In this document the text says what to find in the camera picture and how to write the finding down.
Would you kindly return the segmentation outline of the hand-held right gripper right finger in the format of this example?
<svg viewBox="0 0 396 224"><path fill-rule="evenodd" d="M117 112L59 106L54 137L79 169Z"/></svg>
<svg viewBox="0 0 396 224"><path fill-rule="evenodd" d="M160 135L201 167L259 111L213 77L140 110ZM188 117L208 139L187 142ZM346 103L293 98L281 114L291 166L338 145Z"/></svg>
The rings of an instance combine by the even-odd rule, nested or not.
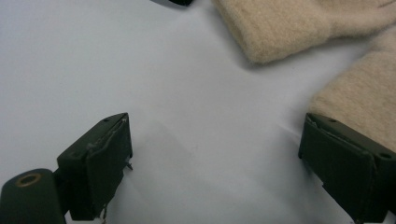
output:
<svg viewBox="0 0 396 224"><path fill-rule="evenodd" d="M355 223L396 215L396 153L390 149L336 119L308 113L299 158Z"/></svg>

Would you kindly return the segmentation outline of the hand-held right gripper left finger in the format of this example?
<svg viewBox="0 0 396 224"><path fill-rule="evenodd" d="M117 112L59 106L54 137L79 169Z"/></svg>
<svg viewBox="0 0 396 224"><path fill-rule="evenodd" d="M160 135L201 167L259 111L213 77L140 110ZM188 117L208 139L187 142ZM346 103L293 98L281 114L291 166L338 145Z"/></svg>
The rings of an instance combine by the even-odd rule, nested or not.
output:
<svg viewBox="0 0 396 224"><path fill-rule="evenodd" d="M57 158L66 184L65 209L74 220L93 220L112 200L133 156L129 115L100 120Z"/></svg>

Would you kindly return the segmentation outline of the beige glove with orange fingertips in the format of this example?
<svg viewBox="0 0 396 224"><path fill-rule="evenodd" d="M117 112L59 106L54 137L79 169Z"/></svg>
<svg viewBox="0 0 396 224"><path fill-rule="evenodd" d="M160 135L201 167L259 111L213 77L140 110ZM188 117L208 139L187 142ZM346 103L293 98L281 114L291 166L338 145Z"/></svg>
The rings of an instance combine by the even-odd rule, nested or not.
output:
<svg viewBox="0 0 396 224"><path fill-rule="evenodd" d="M269 63L396 22L396 0L212 0L247 58Z"/></svg>
<svg viewBox="0 0 396 224"><path fill-rule="evenodd" d="M396 153L396 26L379 34L362 58L317 92L309 111Z"/></svg>

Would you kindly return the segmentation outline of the black glove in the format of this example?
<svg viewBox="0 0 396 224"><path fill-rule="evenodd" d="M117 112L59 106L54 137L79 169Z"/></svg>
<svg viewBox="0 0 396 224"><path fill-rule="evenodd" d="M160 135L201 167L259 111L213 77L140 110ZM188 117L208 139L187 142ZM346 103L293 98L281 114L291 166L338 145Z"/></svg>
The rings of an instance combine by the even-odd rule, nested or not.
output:
<svg viewBox="0 0 396 224"><path fill-rule="evenodd" d="M168 3L173 3L179 6L183 6L183 7L188 7L193 0L150 0L159 4L168 4Z"/></svg>

